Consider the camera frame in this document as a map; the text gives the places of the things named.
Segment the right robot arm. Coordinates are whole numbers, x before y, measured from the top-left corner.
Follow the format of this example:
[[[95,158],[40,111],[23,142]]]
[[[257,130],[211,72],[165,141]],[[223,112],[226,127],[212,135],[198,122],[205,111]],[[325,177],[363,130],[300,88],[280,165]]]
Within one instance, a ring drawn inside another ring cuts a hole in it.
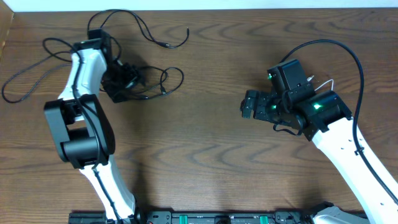
[[[275,131],[304,135],[337,168],[360,202],[361,218],[327,205],[308,215],[311,223],[397,223],[397,204],[374,178],[391,192],[397,182],[369,147],[361,133],[353,134],[353,117],[332,90],[316,93],[297,59],[268,69],[270,93],[248,90],[241,103],[243,118],[270,122]]]

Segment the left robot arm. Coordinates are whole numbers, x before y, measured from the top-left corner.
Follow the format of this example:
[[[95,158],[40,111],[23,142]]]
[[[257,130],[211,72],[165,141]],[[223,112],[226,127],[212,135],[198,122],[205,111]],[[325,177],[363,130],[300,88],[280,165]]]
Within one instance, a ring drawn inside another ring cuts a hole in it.
[[[91,183],[105,209],[101,223],[146,223],[116,165],[114,132],[98,99],[100,89],[111,91],[127,70],[113,57],[111,36],[101,29],[89,30],[70,53],[67,84],[44,106],[57,153]]]

